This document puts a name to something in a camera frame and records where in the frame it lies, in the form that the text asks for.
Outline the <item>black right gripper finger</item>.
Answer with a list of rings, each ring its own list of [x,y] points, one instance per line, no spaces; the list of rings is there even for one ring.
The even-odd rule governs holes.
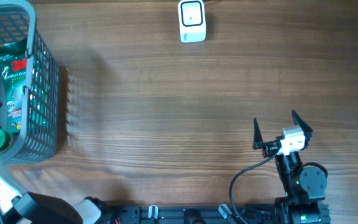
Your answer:
[[[295,125],[298,125],[304,132],[306,140],[310,140],[313,134],[313,129],[303,121],[295,110],[291,111],[291,115]]]
[[[262,134],[260,132],[259,124],[257,118],[254,118],[254,137],[252,148],[254,150],[261,149],[264,147],[264,140],[262,138]]]

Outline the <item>green 3M gloves packet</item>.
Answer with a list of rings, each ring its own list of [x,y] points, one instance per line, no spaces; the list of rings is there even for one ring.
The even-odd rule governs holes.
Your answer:
[[[0,72],[7,106],[7,132],[21,130],[23,86],[27,68],[27,38],[0,47]]]

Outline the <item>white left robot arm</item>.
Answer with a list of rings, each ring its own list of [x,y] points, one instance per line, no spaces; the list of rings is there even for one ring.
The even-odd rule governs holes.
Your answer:
[[[0,124],[6,120],[4,88],[0,87]],[[0,223],[109,223],[111,215],[104,211],[102,201],[85,198],[70,205],[66,201],[27,191],[3,163],[0,156]]]

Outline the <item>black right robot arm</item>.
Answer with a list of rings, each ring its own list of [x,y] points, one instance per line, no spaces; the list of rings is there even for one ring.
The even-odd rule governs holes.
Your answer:
[[[326,198],[327,169],[315,162],[304,163],[300,151],[309,146],[313,129],[296,111],[291,112],[294,125],[283,128],[273,141],[264,141],[254,119],[253,149],[262,150],[266,159],[273,159],[285,191],[274,204],[257,209],[263,223],[329,223],[329,211],[321,201]]]

